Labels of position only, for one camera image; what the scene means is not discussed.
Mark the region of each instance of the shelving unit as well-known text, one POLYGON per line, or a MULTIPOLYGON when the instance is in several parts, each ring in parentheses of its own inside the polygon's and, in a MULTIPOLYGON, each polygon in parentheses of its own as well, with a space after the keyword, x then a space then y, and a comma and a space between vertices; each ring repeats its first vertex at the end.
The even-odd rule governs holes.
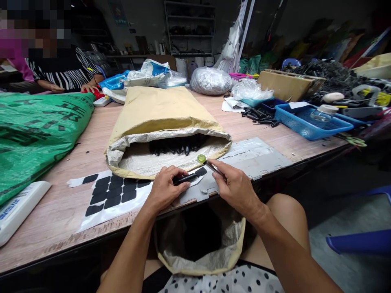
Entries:
POLYGON ((164 1, 164 9, 165 9, 166 26, 167 26, 168 40, 169 40, 169 50, 171 55, 174 56, 184 55, 184 56, 194 56, 194 57, 205 56, 205 55, 213 56, 213 37, 215 34, 215 14, 216 14, 214 6, 204 5, 204 4, 193 4, 187 2, 164 1), (188 8, 188 10, 183 13, 184 15, 177 15, 181 13, 179 11, 183 11, 186 8, 188 8), (206 28, 209 27, 208 33, 210 34, 203 34, 203 35, 194 34, 195 30, 196 29, 198 30, 197 25, 202 25, 206 28), (170 30, 175 26, 178 27, 193 26, 194 29, 190 29, 192 30, 193 34, 172 34, 170 30), (204 48, 202 49, 203 52, 184 52, 183 50, 179 51, 178 48, 179 46, 174 45, 173 42, 179 42, 181 39, 183 41, 186 41, 185 46, 187 47, 188 51, 192 49, 198 49, 195 48, 194 42, 197 42, 197 40, 199 39, 200 47, 202 45, 204 46, 204 48), (205 42, 210 42, 210 45, 208 45, 207 49, 205 49, 205 44, 207 45, 208 43, 205 42))

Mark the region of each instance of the blue stool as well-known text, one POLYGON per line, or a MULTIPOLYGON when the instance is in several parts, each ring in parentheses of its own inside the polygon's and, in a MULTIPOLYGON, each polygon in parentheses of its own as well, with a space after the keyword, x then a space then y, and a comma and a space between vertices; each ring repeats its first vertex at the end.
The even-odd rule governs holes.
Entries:
MULTIPOLYGON (((353 196, 385 194, 391 204, 391 185, 372 189, 353 196)), ((378 254, 391 256, 391 229, 326 237, 326 242, 336 253, 378 254)))
POLYGON ((301 66, 301 62, 295 58, 287 58, 284 61, 282 61, 281 70, 283 70, 284 67, 288 65, 299 67, 301 66))

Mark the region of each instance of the black and white striped shirt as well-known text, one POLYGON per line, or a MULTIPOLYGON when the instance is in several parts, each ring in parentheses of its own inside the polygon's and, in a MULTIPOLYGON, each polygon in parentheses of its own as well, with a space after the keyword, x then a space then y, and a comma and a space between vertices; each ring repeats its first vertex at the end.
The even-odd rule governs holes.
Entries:
POLYGON ((82 85, 90 82, 95 74, 101 74, 86 54, 74 45, 67 49, 66 56, 56 58, 29 56, 26 62, 34 73, 35 80, 46 80, 65 90, 80 89, 82 85))

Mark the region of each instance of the work table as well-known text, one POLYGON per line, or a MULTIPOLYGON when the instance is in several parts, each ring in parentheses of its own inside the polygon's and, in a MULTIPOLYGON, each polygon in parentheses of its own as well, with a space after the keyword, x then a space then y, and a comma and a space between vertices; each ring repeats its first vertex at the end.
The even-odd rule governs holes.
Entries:
MULTIPOLYGON (((239 113, 222 111, 221 96, 193 95, 232 136, 233 142, 259 137, 293 163, 346 144, 334 137, 311 142, 282 124, 275 128, 253 125, 251 119, 243 118, 239 113)), ((9 242, 0 248, 0 274, 131 225, 137 211, 76 234, 91 198, 92 183, 75 188, 66 185, 69 179, 108 169, 103 152, 122 108, 116 103, 95 108, 89 125, 78 140, 80 144, 42 178, 52 187, 9 242)))

